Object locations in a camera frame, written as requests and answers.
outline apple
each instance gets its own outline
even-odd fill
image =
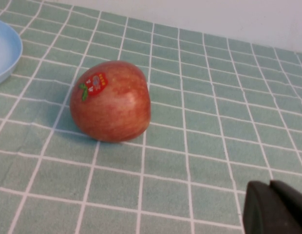
[[[98,64],[82,74],[74,85],[70,112],[77,127],[94,139],[105,142],[134,139],[150,124],[146,77],[129,62]]]

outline black object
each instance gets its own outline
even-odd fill
[[[302,194],[278,180],[249,182],[243,224],[245,234],[302,234]]]

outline white wall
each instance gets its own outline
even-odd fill
[[[302,52],[302,0],[50,0]]]

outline blue plate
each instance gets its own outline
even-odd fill
[[[22,41],[18,33],[0,21],[0,83],[12,74],[22,51]]]

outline grid pattern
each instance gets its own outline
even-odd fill
[[[0,85],[0,233],[237,234],[250,180],[302,192],[302,54],[59,3],[0,0],[0,20],[24,45]],[[68,101],[115,59],[152,115],[107,144]]]

